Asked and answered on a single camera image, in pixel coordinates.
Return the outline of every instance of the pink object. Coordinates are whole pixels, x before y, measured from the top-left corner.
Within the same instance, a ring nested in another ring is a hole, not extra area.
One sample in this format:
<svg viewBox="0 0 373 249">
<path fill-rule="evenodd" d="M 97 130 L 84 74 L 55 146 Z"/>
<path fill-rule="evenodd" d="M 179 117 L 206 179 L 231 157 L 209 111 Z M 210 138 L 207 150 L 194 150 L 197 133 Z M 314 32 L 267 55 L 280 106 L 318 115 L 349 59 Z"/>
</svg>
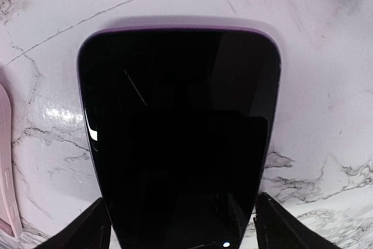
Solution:
<svg viewBox="0 0 373 249">
<path fill-rule="evenodd" d="M 13 183 L 11 126 L 9 97 L 0 85 L 0 229 L 18 238 L 22 233 L 22 224 Z"/>
</svg>

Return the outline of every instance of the crack line in marble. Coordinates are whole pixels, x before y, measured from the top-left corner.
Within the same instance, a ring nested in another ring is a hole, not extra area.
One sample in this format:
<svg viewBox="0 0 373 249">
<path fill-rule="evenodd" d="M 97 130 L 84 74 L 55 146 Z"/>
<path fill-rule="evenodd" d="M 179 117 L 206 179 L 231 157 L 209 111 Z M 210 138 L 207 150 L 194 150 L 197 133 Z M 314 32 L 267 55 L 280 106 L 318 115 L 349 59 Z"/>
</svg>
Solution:
<svg viewBox="0 0 373 249">
<path fill-rule="evenodd" d="M 78 26 L 78 25 L 80 25 L 80 24 L 82 24 L 82 23 L 85 23 L 85 22 L 87 22 L 87 21 L 89 21 L 89 20 L 92 20 L 93 18 L 95 18 L 95 17 L 97 17 L 97 16 L 102 15 L 103 13 L 109 12 L 109 11 L 111 11 L 111 10 L 114 10 L 114 9 L 116 9 L 116 8 L 122 6 L 122 5 L 125 5 L 125 4 L 128 4 L 128 3 L 131 3 L 131 2 L 133 2 L 133 1 L 136 1 L 136 0 L 126 0 L 126 1 L 120 2 L 120 3 L 114 5 L 114 6 L 110 7 L 110 8 L 107 8 L 107 9 L 105 9 L 105 10 L 99 11 L 99 12 L 97 12 L 96 14 L 94 14 L 94 15 L 92 15 L 92 16 L 90 16 L 90 17 L 87 17 L 87 18 L 85 18 L 85 19 L 83 19 L 83 20 L 77 22 L 77 23 L 76 23 L 75 25 L 73 25 L 73 26 L 69 26 L 69 27 L 67 27 L 67 28 L 65 28 L 65 29 L 63 29 L 63 30 L 60 30 L 60 31 L 57 32 L 56 34 L 54 34 L 54 35 L 52 35 L 52 36 L 49 36 L 48 38 L 46 38 L 46 39 L 43 40 L 42 42 L 37 43 L 36 45 L 34 45 L 34 46 L 30 47 L 29 49 L 27 49 L 26 51 L 24 51 L 22 54 L 17 55 L 17 56 L 14 57 L 13 59 L 11 59 L 9 62 L 7 62 L 4 66 L 2 66 L 2 67 L 0 68 L 0 71 L 3 70 L 4 67 L 6 67 L 6 66 L 8 66 L 9 64 L 11 64 L 13 61 L 15 61 L 16 59 L 18 59 L 19 57 L 21 57 L 22 55 L 27 54 L 29 51 L 31 51 L 31 50 L 35 49 L 36 47 L 38 47 L 38 46 L 40 46 L 40 45 L 46 43 L 47 41 L 49 41 L 49 40 L 51 40 L 52 38 L 54 38 L 54 37 L 60 35 L 61 33 L 64 33 L 64 32 L 66 32 L 66 31 L 68 31 L 68 30 L 71 30 L 71 29 L 73 29 L 74 27 L 76 27 L 76 26 Z"/>
</svg>

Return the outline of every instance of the white marble countertop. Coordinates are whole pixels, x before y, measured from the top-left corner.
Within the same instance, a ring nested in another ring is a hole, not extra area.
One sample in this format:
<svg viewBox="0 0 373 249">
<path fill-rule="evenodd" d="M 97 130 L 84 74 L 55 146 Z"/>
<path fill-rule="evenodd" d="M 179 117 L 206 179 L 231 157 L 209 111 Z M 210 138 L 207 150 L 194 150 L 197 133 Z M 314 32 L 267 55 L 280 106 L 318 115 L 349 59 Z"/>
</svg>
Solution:
<svg viewBox="0 0 373 249">
<path fill-rule="evenodd" d="M 100 196 L 77 53 L 94 32 L 153 15 L 260 20 L 281 34 L 287 56 L 262 189 L 341 248 L 371 247 L 373 0 L 0 0 L 0 83 L 13 106 L 24 226 L 18 241 L 0 239 L 34 248 Z M 241 248 L 257 247 L 249 225 Z"/>
</svg>

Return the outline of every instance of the glossy black surface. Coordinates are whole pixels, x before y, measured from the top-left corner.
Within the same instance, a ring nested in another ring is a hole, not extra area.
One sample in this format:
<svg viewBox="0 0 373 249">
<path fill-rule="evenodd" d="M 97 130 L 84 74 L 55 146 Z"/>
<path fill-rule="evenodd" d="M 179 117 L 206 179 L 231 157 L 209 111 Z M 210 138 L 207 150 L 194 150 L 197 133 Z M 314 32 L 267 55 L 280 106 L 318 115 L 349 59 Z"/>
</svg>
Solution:
<svg viewBox="0 0 373 249">
<path fill-rule="evenodd" d="M 274 44 L 244 31 L 122 31 L 90 38 L 78 63 L 122 248 L 238 248 L 275 112 Z"/>
</svg>

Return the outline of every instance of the black object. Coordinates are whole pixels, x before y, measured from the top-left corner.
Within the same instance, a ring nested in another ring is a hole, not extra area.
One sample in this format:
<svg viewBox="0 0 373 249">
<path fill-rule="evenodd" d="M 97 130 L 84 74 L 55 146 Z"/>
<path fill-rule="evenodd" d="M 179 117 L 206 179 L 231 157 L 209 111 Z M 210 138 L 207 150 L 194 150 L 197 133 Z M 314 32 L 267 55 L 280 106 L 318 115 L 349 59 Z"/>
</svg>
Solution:
<svg viewBox="0 0 373 249">
<path fill-rule="evenodd" d="M 266 193 L 258 196 L 255 208 L 259 249 L 340 249 L 304 226 Z"/>
<path fill-rule="evenodd" d="M 108 249 L 111 224 L 102 198 L 36 249 Z"/>
<path fill-rule="evenodd" d="M 78 69 L 121 246 L 238 248 L 272 130 L 275 45 L 248 31 L 117 31 L 87 40 Z"/>
</svg>

